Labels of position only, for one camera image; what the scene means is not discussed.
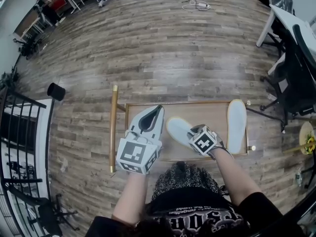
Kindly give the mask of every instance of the white insole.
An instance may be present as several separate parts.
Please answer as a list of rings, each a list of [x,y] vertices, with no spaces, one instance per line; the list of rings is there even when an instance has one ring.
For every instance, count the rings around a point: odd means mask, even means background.
[[[187,133],[193,126],[180,117],[171,117],[166,123],[170,136],[183,146],[191,148]]]
[[[230,102],[227,111],[228,136],[227,149],[231,154],[238,154],[245,135],[247,111],[245,104],[235,99]]]

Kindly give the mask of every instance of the office chair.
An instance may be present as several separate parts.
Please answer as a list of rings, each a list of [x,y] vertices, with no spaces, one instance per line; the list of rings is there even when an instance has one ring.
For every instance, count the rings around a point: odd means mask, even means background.
[[[308,182],[308,184],[304,185],[304,188],[305,189],[308,189],[312,183],[312,180],[314,179],[314,176],[316,175],[316,153],[315,153],[315,150],[313,151],[313,159],[314,159],[314,164],[312,167],[308,168],[308,169],[305,169],[305,170],[302,170],[301,174],[304,174],[306,172],[310,172],[310,171],[313,171],[312,172],[312,175],[311,175],[311,178]]]
[[[19,47],[19,52],[22,56],[25,56],[27,60],[36,52],[37,48],[40,50],[40,44],[42,42],[42,39],[35,40],[36,36],[37,35],[35,34],[33,36],[28,37],[26,39],[26,42],[13,39],[14,43],[21,44],[21,46]]]
[[[293,0],[260,0],[260,1],[267,7],[270,7],[270,4],[273,4],[276,7],[279,7],[289,13],[295,14],[293,10]],[[285,48],[284,48],[284,42],[279,41],[277,36],[280,35],[280,31],[284,30],[284,26],[280,22],[280,20],[276,18],[271,25],[271,29],[273,31],[273,34],[268,33],[268,35],[273,40],[273,42],[265,41],[263,42],[263,44],[275,46],[278,50],[278,57],[280,58],[282,56],[282,53],[285,52]]]
[[[51,237],[51,236],[62,236],[63,233],[59,227],[59,224],[66,223],[68,226],[70,226],[74,231],[79,231],[79,228],[73,227],[64,216],[67,215],[73,215],[77,214],[77,211],[73,212],[62,212],[59,198],[61,197],[61,194],[56,195],[56,202],[52,203],[45,197],[31,197],[29,195],[24,194],[23,192],[19,191],[12,185],[5,186],[5,189],[10,191],[13,195],[15,195],[17,198],[21,199],[23,202],[30,206],[37,206],[38,212],[39,212],[39,218],[36,219],[30,219],[28,217],[29,224],[31,226],[31,229],[34,231],[33,224],[38,223],[40,226],[46,229],[46,231],[49,233],[48,235],[43,235],[45,237]]]
[[[316,62],[306,46],[299,25],[293,26],[294,36],[284,29],[280,37],[285,43],[285,61],[277,65],[273,76],[260,77],[260,81],[267,81],[276,91],[277,99],[260,110],[280,103],[284,109],[282,131],[287,125],[288,113],[303,116],[315,112],[316,107]]]

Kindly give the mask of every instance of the wooden board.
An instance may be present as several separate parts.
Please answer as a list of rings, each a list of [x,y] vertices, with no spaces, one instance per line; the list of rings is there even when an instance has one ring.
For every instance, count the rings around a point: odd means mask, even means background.
[[[210,157],[203,157],[193,152],[175,140],[173,140],[166,130],[166,122],[171,117],[181,117],[192,126],[206,124],[211,130],[216,131],[222,138],[224,145],[227,144],[227,109],[230,101],[217,102],[196,102],[180,104],[162,104],[164,107],[164,124],[160,140],[162,141],[162,150],[160,161],[178,161],[178,160],[210,160]],[[153,105],[126,105],[127,127],[130,121],[142,110]],[[247,135],[245,133],[240,154],[247,153]]]

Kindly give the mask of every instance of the wooden dowel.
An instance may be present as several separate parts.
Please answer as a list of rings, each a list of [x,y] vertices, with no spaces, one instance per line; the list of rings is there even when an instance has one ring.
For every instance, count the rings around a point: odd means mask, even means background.
[[[117,104],[117,108],[119,108],[121,111],[126,112],[126,109],[124,106]]]
[[[112,91],[112,105],[110,115],[110,150],[109,150],[109,165],[110,172],[115,173],[115,132],[117,124],[117,105],[118,105],[119,87],[113,86]]]
[[[312,146],[312,145],[316,145],[316,141],[303,144],[303,145],[301,145],[301,146],[299,146],[299,147],[290,148],[290,149],[288,149],[288,150],[283,151],[283,153],[285,154],[285,153],[294,152],[294,151],[296,151],[296,150],[299,150],[299,149],[302,149],[302,148],[305,148],[305,147],[310,147],[310,146]]]

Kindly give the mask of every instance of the white marker cube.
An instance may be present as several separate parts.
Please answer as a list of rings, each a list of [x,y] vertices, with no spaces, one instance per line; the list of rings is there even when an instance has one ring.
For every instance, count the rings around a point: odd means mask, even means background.
[[[189,143],[194,151],[205,156],[217,143],[216,133],[212,132],[207,126],[204,126],[191,138]]]
[[[118,146],[117,162],[129,172],[147,174],[159,157],[160,147],[135,140],[121,139]]]

